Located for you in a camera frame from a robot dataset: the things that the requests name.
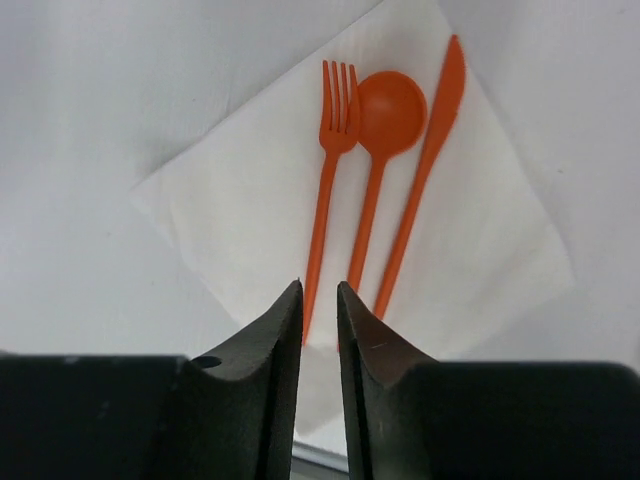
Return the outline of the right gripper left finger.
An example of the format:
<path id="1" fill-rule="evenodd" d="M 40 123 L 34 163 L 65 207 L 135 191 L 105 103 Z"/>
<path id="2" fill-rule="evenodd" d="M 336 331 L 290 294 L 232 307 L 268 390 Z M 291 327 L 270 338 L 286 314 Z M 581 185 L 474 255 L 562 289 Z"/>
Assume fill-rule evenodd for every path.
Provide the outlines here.
<path id="1" fill-rule="evenodd" d="M 1 358 L 5 479 L 285 479 L 303 289 L 194 358 Z"/>

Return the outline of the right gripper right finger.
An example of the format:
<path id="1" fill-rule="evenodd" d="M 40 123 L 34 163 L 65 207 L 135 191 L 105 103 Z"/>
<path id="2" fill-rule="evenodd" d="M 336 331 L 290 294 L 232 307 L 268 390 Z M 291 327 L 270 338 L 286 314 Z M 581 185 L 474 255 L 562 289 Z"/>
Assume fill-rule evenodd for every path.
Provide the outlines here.
<path id="1" fill-rule="evenodd" d="M 639 377 L 626 366 L 438 361 L 347 283 L 337 327 L 353 479 L 639 475 Z"/>

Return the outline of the white paper napkin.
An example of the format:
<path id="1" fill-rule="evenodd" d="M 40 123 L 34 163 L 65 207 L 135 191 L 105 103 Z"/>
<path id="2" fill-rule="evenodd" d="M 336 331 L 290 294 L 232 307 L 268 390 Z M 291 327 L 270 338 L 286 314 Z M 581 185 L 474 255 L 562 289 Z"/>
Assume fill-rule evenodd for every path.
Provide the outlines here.
<path id="1" fill-rule="evenodd" d="M 133 204 L 246 325 L 306 272 L 324 153 L 321 63 L 398 70 L 432 97 L 451 28 L 434 1 L 385 1 L 142 181 Z M 298 387 L 299 442 L 346 449 L 336 287 L 347 274 L 370 158 L 343 156 Z M 458 359 L 574 286 L 566 247 L 473 74 L 430 173 L 385 322 Z"/>

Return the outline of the orange plastic fork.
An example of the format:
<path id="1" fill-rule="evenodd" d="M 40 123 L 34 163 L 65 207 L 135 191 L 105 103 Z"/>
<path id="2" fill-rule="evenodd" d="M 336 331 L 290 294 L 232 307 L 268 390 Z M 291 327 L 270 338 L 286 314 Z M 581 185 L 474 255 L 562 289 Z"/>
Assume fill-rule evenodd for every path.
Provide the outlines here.
<path id="1" fill-rule="evenodd" d="M 319 181 L 304 282 L 303 344 L 308 342 L 311 332 L 338 161 L 342 155 L 355 147 L 361 125 L 355 66 L 325 60 L 322 62 L 322 74 L 323 99 L 319 144 L 325 152 L 325 158 Z"/>

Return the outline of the orange plastic spoon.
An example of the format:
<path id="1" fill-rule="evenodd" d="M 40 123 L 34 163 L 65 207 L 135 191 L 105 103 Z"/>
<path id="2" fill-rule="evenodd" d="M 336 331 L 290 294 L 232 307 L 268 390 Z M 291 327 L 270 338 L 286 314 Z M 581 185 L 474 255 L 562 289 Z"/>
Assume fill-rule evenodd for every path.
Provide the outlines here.
<path id="1" fill-rule="evenodd" d="M 381 71 L 358 85 L 359 143 L 371 157 L 371 166 L 348 269 L 347 283 L 361 284 L 368 245 L 385 168 L 394 157 L 412 148 L 427 122 L 427 102 L 420 86 L 398 71 Z"/>

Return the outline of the orange plastic knife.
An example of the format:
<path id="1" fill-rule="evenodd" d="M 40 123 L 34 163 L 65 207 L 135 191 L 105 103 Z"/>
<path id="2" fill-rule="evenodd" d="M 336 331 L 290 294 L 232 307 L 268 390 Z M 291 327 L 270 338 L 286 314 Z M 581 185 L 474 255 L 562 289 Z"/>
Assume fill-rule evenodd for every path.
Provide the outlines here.
<path id="1" fill-rule="evenodd" d="M 391 301 L 427 180 L 454 127 L 465 86 L 465 56 L 459 36 L 453 34 L 442 63 L 431 118 L 414 179 L 376 296 L 374 315 L 379 319 L 384 318 Z"/>

